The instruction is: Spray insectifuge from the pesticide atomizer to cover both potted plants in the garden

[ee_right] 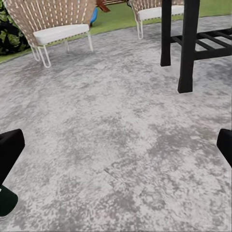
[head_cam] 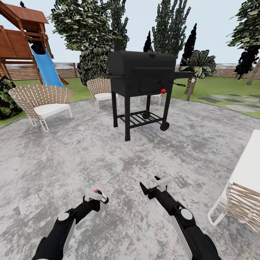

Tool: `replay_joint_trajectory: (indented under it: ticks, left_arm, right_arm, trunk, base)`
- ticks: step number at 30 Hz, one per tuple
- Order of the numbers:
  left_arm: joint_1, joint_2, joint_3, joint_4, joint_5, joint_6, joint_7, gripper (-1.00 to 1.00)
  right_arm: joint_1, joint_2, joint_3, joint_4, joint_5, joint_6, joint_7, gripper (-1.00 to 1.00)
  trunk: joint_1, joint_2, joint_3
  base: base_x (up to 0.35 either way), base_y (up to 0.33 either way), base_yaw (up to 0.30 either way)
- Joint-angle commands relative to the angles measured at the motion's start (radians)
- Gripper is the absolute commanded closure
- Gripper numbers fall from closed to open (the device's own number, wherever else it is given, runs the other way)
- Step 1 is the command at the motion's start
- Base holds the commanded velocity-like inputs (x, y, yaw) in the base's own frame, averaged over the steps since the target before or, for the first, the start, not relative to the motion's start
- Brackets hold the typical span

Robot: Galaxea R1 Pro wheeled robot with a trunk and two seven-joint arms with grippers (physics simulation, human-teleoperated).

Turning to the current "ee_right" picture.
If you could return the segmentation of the insectifuge atomizer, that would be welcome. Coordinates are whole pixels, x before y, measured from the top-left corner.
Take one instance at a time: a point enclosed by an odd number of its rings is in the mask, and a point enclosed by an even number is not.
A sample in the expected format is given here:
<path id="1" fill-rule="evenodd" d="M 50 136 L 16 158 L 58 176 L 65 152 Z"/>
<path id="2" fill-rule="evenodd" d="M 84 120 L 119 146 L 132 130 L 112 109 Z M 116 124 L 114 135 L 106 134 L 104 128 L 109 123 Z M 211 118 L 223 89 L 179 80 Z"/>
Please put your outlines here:
<path id="1" fill-rule="evenodd" d="M 6 188 L 0 187 L 0 216 L 6 216 L 10 213 L 18 202 L 18 195 Z"/>

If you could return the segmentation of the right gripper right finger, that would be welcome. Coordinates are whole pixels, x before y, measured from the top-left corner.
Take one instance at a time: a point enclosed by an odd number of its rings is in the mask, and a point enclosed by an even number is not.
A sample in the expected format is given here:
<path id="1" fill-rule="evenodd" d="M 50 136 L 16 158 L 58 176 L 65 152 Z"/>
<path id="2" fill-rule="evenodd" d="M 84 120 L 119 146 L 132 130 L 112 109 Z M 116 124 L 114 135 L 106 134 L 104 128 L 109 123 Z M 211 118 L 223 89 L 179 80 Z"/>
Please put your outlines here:
<path id="1" fill-rule="evenodd" d="M 232 167 L 232 130 L 222 128 L 218 134 L 217 147 Z"/>

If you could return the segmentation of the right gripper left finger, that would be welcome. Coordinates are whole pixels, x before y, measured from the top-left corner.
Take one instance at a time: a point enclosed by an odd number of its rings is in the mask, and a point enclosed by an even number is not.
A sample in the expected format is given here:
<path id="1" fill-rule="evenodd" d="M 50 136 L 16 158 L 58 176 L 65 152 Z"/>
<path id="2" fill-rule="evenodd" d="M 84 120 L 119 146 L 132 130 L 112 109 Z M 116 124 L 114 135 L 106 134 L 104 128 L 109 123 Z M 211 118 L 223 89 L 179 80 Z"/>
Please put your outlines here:
<path id="1" fill-rule="evenodd" d="M 25 148 L 21 129 L 0 134 L 0 187 Z"/>

